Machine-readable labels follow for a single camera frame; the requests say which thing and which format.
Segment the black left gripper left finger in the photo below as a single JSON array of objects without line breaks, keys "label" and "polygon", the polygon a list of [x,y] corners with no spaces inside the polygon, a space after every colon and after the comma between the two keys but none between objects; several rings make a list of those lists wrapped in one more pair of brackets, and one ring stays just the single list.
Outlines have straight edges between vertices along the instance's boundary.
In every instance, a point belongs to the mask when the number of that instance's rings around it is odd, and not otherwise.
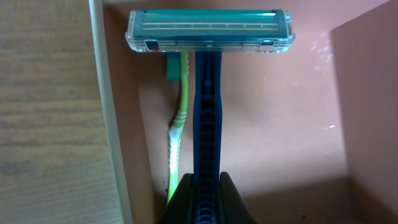
[{"label": "black left gripper left finger", "polygon": [[156,224],[191,224],[193,214],[193,174],[183,175],[163,215]]}]

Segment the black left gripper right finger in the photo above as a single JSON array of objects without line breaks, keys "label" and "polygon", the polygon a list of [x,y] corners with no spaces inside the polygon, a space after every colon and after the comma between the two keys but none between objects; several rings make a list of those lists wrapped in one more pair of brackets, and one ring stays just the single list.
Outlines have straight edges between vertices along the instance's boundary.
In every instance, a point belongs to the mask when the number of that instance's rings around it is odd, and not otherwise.
[{"label": "black left gripper right finger", "polygon": [[257,224],[227,172],[220,173],[218,184],[218,223]]}]

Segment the green white toothbrush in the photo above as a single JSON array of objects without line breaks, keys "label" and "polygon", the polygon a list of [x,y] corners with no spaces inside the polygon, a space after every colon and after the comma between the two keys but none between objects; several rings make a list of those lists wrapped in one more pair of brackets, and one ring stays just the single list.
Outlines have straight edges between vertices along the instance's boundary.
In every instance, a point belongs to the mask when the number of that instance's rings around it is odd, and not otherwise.
[{"label": "green white toothbrush", "polygon": [[180,81],[180,103],[169,127],[169,184],[167,203],[170,203],[178,186],[180,143],[187,118],[189,87],[189,56],[187,52],[167,54],[167,79]]}]

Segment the blue disposable razor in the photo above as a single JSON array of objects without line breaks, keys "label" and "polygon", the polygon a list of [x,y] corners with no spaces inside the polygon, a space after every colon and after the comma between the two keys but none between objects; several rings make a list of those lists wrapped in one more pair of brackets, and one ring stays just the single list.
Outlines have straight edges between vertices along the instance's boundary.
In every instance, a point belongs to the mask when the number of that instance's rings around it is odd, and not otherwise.
[{"label": "blue disposable razor", "polygon": [[136,52],[193,52],[192,223],[218,223],[222,133],[221,60],[224,52],[282,53],[295,34],[289,11],[141,9],[125,34]]}]

